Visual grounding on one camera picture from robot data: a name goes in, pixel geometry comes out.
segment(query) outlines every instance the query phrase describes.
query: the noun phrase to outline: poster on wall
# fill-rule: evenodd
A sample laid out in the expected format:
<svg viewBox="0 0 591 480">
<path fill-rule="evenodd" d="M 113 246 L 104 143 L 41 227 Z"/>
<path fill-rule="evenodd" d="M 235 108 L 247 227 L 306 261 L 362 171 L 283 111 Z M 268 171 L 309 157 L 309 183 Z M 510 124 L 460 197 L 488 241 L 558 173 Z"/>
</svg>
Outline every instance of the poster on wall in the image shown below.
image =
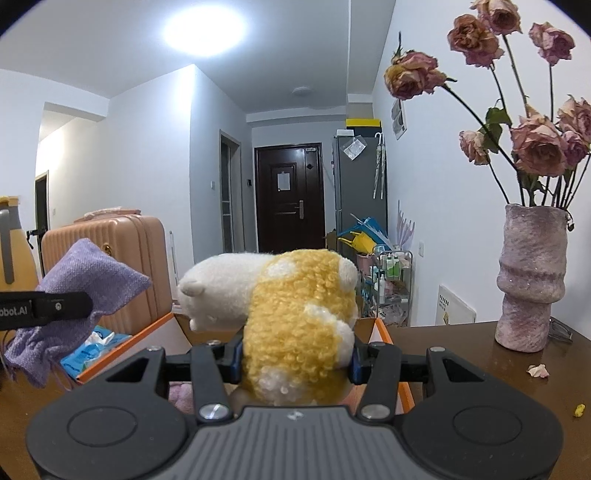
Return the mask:
<svg viewBox="0 0 591 480">
<path fill-rule="evenodd" d="M 392 130 L 396 136 L 396 140 L 399 140 L 404 132 L 407 130 L 406 117 L 404 115 L 404 103 L 397 99 L 392 106 Z"/>
</svg>

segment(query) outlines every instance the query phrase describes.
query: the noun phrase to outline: doorway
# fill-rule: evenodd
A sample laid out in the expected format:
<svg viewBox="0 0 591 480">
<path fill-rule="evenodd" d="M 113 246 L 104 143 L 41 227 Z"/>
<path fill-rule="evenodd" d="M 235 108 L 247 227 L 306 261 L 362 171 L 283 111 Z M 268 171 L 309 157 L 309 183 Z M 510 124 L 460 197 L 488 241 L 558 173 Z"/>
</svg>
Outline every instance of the doorway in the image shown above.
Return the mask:
<svg viewBox="0 0 591 480">
<path fill-rule="evenodd" d="M 223 252 L 244 252 L 240 143 L 220 133 L 220 211 Z"/>
<path fill-rule="evenodd" d="M 322 145 L 255 149 L 259 252 L 324 248 Z"/>
<path fill-rule="evenodd" d="M 49 173 L 45 172 L 35 178 L 35 235 L 37 236 L 37 252 L 39 253 L 39 266 L 41 275 L 45 277 L 45 267 L 43 266 L 43 253 L 41 252 L 41 241 L 43 235 L 49 230 L 49 198 L 47 188 L 47 177 Z"/>
</svg>

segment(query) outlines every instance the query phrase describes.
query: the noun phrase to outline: blue tissue package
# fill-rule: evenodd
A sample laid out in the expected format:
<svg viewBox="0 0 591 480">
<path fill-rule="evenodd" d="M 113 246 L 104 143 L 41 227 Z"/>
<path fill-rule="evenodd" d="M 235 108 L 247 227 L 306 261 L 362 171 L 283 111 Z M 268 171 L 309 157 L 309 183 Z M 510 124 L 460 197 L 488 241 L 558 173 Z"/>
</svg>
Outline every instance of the blue tissue package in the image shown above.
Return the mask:
<svg viewBox="0 0 591 480">
<path fill-rule="evenodd" d="M 67 374 L 73 379 L 78 378 L 84 370 L 95 363 L 102 355 L 131 337 L 131 335 L 124 335 L 123 333 L 114 333 L 112 338 L 105 342 L 105 339 L 112 333 L 110 330 L 97 325 L 87 341 L 70 355 L 61 359 L 60 363 Z"/>
</svg>

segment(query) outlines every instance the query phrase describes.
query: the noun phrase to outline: white wall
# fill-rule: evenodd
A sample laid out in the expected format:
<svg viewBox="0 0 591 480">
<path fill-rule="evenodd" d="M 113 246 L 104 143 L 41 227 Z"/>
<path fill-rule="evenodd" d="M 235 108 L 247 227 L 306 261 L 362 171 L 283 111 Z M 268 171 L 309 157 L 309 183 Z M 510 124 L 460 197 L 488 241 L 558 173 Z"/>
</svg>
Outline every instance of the white wall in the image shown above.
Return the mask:
<svg viewBox="0 0 591 480">
<path fill-rule="evenodd" d="M 190 198 L 193 253 L 201 261 L 223 252 L 220 203 L 220 134 L 240 143 L 245 248 L 256 251 L 251 128 L 246 114 L 204 73 L 196 69 L 191 113 Z"/>
<path fill-rule="evenodd" d="M 568 93 L 591 99 L 588 36 L 546 0 L 517 0 L 517 4 L 525 34 L 511 35 L 510 42 L 530 103 L 548 113 L 548 64 L 538 56 L 527 36 L 533 22 L 544 21 L 568 31 L 577 43 L 574 60 L 561 61 L 554 69 L 557 105 L 567 99 Z M 478 125 L 447 92 L 437 89 L 434 95 L 405 102 L 408 131 L 397 141 L 388 127 L 394 100 L 382 78 L 397 48 L 398 32 L 402 31 L 404 48 L 436 56 L 441 70 L 459 80 L 453 89 L 484 116 L 498 97 L 491 73 L 466 66 L 463 55 L 451 52 L 446 40 L 453 20 L 470 12 L 465 0 L 398 0 L 374 88 L 374 113 L 385 125 L 388 148 L 389 224 L 396 225 L 396 205 L 400 199 L 404 212 L 417 223 L 414 252 L 417 253 L 419 241 L 425 243 L 425 257 L 416 256 L 412 325 L 434 323 L 440 283 L 474 307 L 478 321 L 498 320 L 501 314 L 502 293 L 496 287 L 496 275 L 503 241 L 504 200 L 490 170 L 469 164 L 457 140 L 461 130 L 477 130 Z M 523 114 L 523 105 L 507 55 L 498 63 L 498 74 L 509 113 L 516 122 L 517 115 Z M 502 145 L 507 151 L 510 149 L 507 132 Z M 500 156 L 493 159 L 493 164 L 510 200 L 517 202 L 519 191 L 510 166 Z M 589 178 L 583 182 L 571 208 L 576 228 L 569 234 L 567 294 L 553 309 L 560 320 L 589 337 L 590 182 Z"/>
<path fill-rule="evenodd" d="M 271 147 L 274 145 L 293 145 L 322 143 L 322 162 L 324 164 L 324 223 L 326 232 L 336 226 L 335 218 L 335 177 L 332 174 L 332 144 L 337 129 L 345 128 L 345 122 L 301 122 L 284 125 L 269 125 L 252 129 L 252 146 Z"/>
<path fill-rule="evenodd" d="M 0 196 L 20 197 L 25 230 L 35 228 L 35 159 L 46 102 L 106 116 L 109 101 L 68 85 L 0 70 Z"/>
<path fill-rule="evenodd" d="M 128 90 L 111 99 L 106 119 L 76 118 L 41 142 L 52 228 L 96 209 L 141 209 L 162 221 L 169 265 L 169 231 L 180 275 L 193 265 L 189 144 L 196 71 L 191 65 Z"/>
</svg>

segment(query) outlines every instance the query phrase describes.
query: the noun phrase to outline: refrigerator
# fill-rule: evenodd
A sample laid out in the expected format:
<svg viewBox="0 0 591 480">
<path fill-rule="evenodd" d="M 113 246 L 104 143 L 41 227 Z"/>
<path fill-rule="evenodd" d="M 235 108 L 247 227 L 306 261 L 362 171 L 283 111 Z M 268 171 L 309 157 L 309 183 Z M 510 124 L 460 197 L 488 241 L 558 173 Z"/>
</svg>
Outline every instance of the refrigerator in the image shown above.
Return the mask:
<svg viewBox="0 0 591 480">
<path fill-rule="evenodd" d="M 351 139 L 352 137 L 335 137 L 333 144 L 336 232 L 339 234 L 357 223 L 351 213 L 360 220 L 374 217 L 382 229 L 388 232 L 388 188 L 386 183 L 382 199 L 381 176 L 374 199 L 378 139 L 364 137 L 367 147 L 354 160 L 351 160 L 342 150 Z M 337 251 L 356 264 L 355 250 L 351 247 L 337 241 Z"/>
</svg>

